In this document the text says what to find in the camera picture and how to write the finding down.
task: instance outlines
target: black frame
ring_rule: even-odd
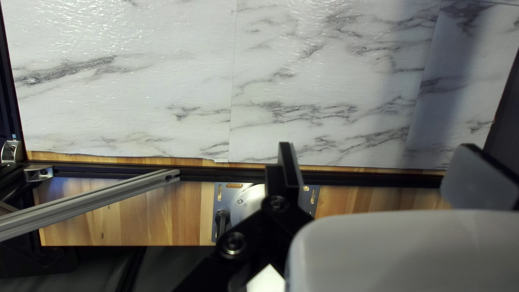
[[[18,99],[16,97],[15,81],[12,76],[9,47],[5,33],[4,16],[0,5],[0,108],[2,111],[2,129],[0,138],[18,140],[23,143],[22,123]]]

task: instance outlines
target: slotted hole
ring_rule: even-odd
[[[310,197],[310,204],[313,204],[316,200],[316,188],[312,190],[312,196]]]
[[[240,183],[228,183],[226,185],[226,187],[228,187],[230,189],[241,189],[241,188],[243,188],[243,185]]]

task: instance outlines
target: white marble panel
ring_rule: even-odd
[[[398,167],[439,0],[238,0],[229,160]]]
[[[227,161],[236,0],[2,0],[28,150]]]
[[[518,47],[519,7],[442,2],[404,167],[445,168],[457,145],[484,145]]]

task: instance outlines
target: black plastic part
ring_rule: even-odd
[[[175,292],[241,291],[269,263],[284,274],[292,238],[313,218],[297,204],[303,184],[295,151],[289,143],[280,143],[278,161],[277,165],[265,168],[267,197],[262,201],[262,209],[226,231],[213,253]]]
[[[214,220],[216,222],[216,239],[218,239],[225,232],[225,227],[230,221],[230,214],[226,210],[218,210]]]
[[[23,141],[22,123],[18,100],[16,98],[15,83],[12,78],[11,61],[4,26],[4,17],[0,7],[0,109],[2,111],[2,123],[7,140]]]
[[[484,151],[519,173],[519,54],[515,56]]]
[[[147,246],[136,246],[121,272],[114,292],[133,292],[146,255]]]

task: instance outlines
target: wooden panel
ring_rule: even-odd
[[[54,178],[34,191],[41,204],[117,182]],[[177,182],[40,229],[43,245],[199,245],[200,182]]]
[[[438,189],[321,186],[316,218],[411,209],[450,209]]]
[[[215,163],[201,158],[105,157],[28,151],[30,160],[263,168],[264,164]],[[443,174],[442,170],[302,165],[306,170]],[[54,178],[35,190],[44,203],[118,180]],[[214,245],[214,184],[177,182],[40,229],[43,245]],[[434,189],[322,186],[317,218],[374,211],[449,209]]]
[[[200,203],[200,245],[215,245],[213,232],[214,182],[202,183]]]

